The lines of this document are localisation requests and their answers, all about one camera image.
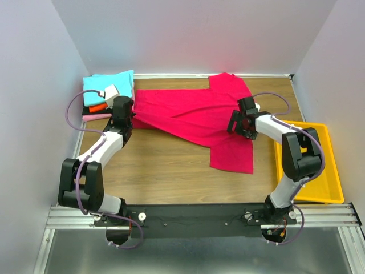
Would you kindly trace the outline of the red t shirt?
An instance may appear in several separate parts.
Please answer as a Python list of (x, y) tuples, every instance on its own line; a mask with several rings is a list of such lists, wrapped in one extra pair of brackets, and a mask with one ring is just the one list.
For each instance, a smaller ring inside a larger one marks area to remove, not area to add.
[(242, 78), (232, 74), (210, 76), (208, 81), (205, 89), (137, 90), (133, 125), (209, 148), (212, 168), (252, 174), (252, 141), (227, 131), (238, 100), (251, 92)]

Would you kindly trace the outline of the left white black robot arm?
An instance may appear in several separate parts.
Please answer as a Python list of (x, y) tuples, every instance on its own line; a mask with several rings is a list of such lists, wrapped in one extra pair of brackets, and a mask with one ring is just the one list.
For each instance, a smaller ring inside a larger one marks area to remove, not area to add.
[(91, 130), (100, 134), (99, 140), (78, 158), (63, 161), (59, 205), (77, 208), (85, 215), (95, 213), (127, 221), (125, 200), (104, 191), (103, 168), (132, 136), (133, 105), (133, 99), (127, 96), (115, 97), (112, 114), (104, 130)]

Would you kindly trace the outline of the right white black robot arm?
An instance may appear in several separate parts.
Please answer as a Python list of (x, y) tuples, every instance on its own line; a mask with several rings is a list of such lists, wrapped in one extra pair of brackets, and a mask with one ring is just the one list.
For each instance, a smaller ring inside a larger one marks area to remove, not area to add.
[(316, 179), (325, 168), (325, 155), (314, 128), (300, 128), (260, 111), (252, 96), (238, 100), (227, 132), (254, 140), (264, 134), (281, 145), (284, 175), (275, 190), (267, 196), (257, 212), (247, 212), (252, 224), (275, 224), (289, 214), (294, 198), (306, 183)]

